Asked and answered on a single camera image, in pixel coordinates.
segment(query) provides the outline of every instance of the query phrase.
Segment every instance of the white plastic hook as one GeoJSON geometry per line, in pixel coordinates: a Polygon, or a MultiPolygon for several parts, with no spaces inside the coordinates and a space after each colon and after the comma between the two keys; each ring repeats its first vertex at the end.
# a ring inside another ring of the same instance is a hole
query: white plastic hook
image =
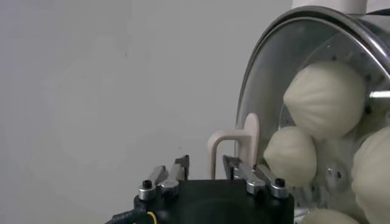
{"type": "Polygon", "coordinates": [[[244,129],[220,130],[208,139],[210,154],[210,176],[215,179],[215,165],[218,144],[225,140],[238,141],[238,157],[246,164],[253,166],[257,159],[257,145],[260,136],[260,124],[257,115],[248,114],[244,129]]]}

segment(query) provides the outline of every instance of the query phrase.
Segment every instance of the bolt head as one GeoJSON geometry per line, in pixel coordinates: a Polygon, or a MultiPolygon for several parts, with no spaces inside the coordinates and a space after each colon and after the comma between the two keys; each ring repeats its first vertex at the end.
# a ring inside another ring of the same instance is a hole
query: bolt head
{"type": "Polygon", "coordinates": [[[151,180],[142,181],[142,188],[143,189],[151,189],[152,188],[152,181],[151,180]]]}
{"type": "Polygon", "coordinates": [[[275,179],[275,185],[278,187],[285,187],[286,186],[286,181],[285,179],[282,178],[276,178],[275,179]]]}

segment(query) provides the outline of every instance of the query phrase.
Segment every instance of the metal rim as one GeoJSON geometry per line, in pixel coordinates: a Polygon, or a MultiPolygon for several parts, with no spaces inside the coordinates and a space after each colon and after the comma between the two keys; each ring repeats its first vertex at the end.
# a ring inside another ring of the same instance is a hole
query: metal rim
{"type": "Polygon", "coordinates": [[[248,76],[252,70],[253,63],[261,51],[261,48],[268,40],[268,38],[274,33],[277,32],[281,27],[286,24],[292,23],[297,20],[311,20],[324,23],[328,26],[332,26],[339,32],[346,34],[352,39],[352,41],[359,44],[361,47],[365,48],[367,53],[372,57],[373,60],[377,62],[377,65],[381,67],[381,70],[384,72],[386,78],[390,81],[390,55],[389,50],[385,44],[374,35],[368,28],[359,23],[357,20],[332,10],[326,7],[319,6],[305,6],[292,9],[285,14],[279,16],[262,34],[259,41],[257,42],[255,49],[252,52],[252,55],[249,58],[247,68],[244,75],[243,84],[241,85],[241,91],[239,94],[239,101],[236,114],[236,124],[238,122],[239,109],[241,108],[241,103],[243,99],[243,93],[246,87],[248,76]]]}

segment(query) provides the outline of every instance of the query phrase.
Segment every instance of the dumpling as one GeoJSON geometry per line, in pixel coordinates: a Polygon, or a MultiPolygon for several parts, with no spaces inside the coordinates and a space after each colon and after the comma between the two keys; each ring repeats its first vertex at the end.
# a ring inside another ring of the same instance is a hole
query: dumpling
{"type": "Polygon", "coordinates": [[[283,100],[304,132],[318,139],[334,138],[359,122],[365,92],[363,79],[348,65],[322,61],[298,72],[283,100]]]}
{"type": "Polygon", "coordinates": [[[390,127],[368,137],[353,158],[352,190],[371,224],[390,223],[390,127]]]}
{"type": "Polygon", "coordinates": [[[285,127],[275,132],[264,158],[272,172],[291,186],[309,184],[317,171],[313,140],[299,127],[285,127]]]}
{"type": "Polygon", "coordinates": [[[312,210],[306,215],[302,224],[359,224],[353,218],[334,210],[312,210]]]}

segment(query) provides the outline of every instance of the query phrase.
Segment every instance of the black screw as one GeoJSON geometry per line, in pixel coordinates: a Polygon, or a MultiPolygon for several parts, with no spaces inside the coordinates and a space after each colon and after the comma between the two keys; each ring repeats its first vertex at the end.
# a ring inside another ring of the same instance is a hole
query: black screw
{"type": "Polygon", "coordinates": [[[286,182],[282,178],[276,178],[275,179],[275,184],[276,184],[277,187],[285,187],[286,186],[286,182]]]}
{"type": "Polygon", "coordinates": [[[143,189],[150,189],[150,188],[152,188],[151,180],[144,180],[144,181],[142,181],[142,187],[143,187],[143,189]]]}
{"type": "Polygon", "coordinates": [[[265,191],[262,189],[259,189],[255,193],[255,198],[257,199],[257,201],[263,201],[265,198],[265,195],[266,195],[265,191]]]}

